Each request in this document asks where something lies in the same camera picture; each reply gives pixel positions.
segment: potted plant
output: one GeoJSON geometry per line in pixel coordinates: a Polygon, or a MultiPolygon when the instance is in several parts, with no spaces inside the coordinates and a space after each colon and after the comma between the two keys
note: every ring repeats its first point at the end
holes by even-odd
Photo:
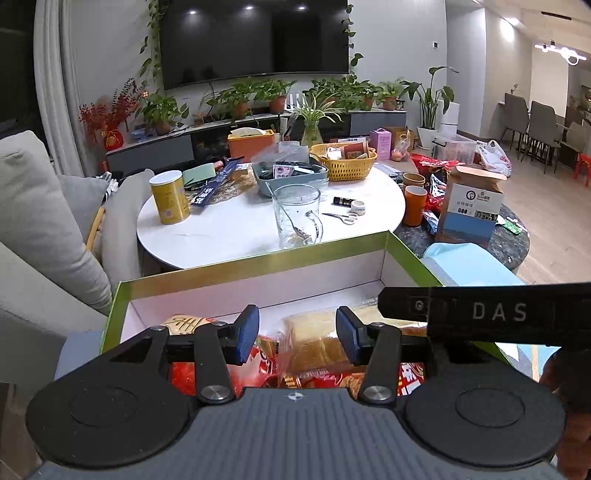
{"type": "Polygon", "coordinates": [[[283,113],[285,111],[285,99],[290,88],[295,84],[283,80],[264,80],[254,86],[256,90],[255,100],[269,102],[271,113],[283,113]]]}
{"type": "Polygon", "coordinates": [[[189,116],[186,103],[179,109],[176,98],[163,97],[156,93],[145,99],[145,106],[141,112],[144,114],[144,121],[152,125],[158,135],[169,134],[179,116],[189,116]]]}
{"type": "Polygon", "coordinates": [[[363,96],[363,102],[369,109],[374,106],[374,100],[382,93],[382,88],[370,83],[369,80],[361,82],[359,84],[359,90],[363,96]]]}
{"type": "Polygon", "coordinates": [[[328,118],[331,122],[335,123],[335,120],[331,117],[334,115],[340,121],[340,108],[333,108],[333,100],[325,100],[324,102],[318,102],[316,96],[312,95],[310,100],[304,97],[304,106],[298,107],[294,110],[293,115],[296,117],[301,116],[304,118],[304,135],[301,139],[300,144],[306,147],[312,145],[318,145],[324,143],[320,130],[318,129],[318,122],[322,118],[328,118]]]}
{"type": "Polygon", "coordinates": [[[316,97],[316,101],[320,103],[325,100],[335,102],[338,100],[341,84],[342,79],[314,79],[312,80],[312,88],[304,90],[302,93],[309,102],[311,102],[312,97],[316,97]]]}
{"type": "Polygon", "coordinates": [[[90,141],[96,143],[96,132],[100,132],[106,151],[122,147],[124,141],[123,135],[119,132],[119,125],[136,110],[139,97],[140,92],[135,79],[130,78],[125,82],[121,92],[115,91],[109,109],[101,103],[82,105],[79,108],[79,120],[84,123],[90,141]]]}
{"type": "Polygon", "coordinates": [[[238,120],[244,118],[248,112],[248,102],[254,93],[254,84],[250,80],[235,83],[231,88],[222,90],[215,98],[208,101],[207,104],[215,106],[216,104],[225,105],[232,115],[232,118],[238,120]]]}
{"type": "Polygon", "coordinates": [[[437,105],[439,100],[443,100],[443,113],[449,109],[449,104],[454,101],[455,95],[451,87],[445,85],[439,90],[433,90],[433,79],[435,74],[442,69],[450,69],[458,73],[457,70],[451,67],[431,67],[429,73],[431,75],[431,83],[425,89],[422,83],[402,81],[406,85],[403,93],[408,93],[408,98],[411,100],[414,95],[418,95],[418,100],[421,104],[421,126],[418,128],[418,136],[421,138],[421,145],[423,148],[428,148],[433,142],[433,134],[435,131],[435,115],[437,113],[437,105]]]}
{"type": "Polygon", "coordinates": [[[403,80],[401,77],[393,82],[380,82],[382,92],[379,99],[382,101],[382,109],[391,112],[396,107],[396,100],[404,92],[403,80]]]}

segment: glass handle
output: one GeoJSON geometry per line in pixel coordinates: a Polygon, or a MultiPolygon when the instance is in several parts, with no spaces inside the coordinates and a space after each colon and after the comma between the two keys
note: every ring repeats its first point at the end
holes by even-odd
{"type": "Polygon", "coordinates": [[[322,241],[322,236],[324,235],[324,225],[322,225],[322,220],[316,215],[312,210],[306,213],[306,216],[314,222],[314,226],[316,227],[316,238],[314,239],[315,244],[319,244],[322,241]]]}

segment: red ornament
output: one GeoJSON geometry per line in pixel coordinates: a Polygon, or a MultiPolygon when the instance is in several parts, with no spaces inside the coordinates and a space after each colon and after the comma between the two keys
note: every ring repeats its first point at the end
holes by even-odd
{"type": "Polygon", "coordinates": [[[105,143],[105,150],[107,152],[116,150],[117,148],[123,147],[123,135],[121,135],[119,129],[115,128],[106,133],[103,142],[105,143]]]}

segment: white cushion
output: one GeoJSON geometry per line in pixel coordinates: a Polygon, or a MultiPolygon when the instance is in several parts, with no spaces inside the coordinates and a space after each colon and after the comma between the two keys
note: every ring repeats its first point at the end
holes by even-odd
{"type": "Polygon", "coordinates": [[[84,245],[45,145],[30,131],[0,140],[0,242],[73,297],[109,314],[107,275],[84,245]]]}

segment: gray gripper base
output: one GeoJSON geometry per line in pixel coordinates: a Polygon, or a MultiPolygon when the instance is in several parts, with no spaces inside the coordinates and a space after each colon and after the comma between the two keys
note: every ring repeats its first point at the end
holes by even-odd
{"type": "Polygon", "coordinates": [[[81,471],[46,462],[30,478],[559,480],[563,477],[546,462],[512,472],[477,471],[446,462],[416,445],[393,412],[364,406],[352,400],[344,388],[247,388],[236,402],[201,410],[177,443],[141,463],[108,471],[81,471]]]}

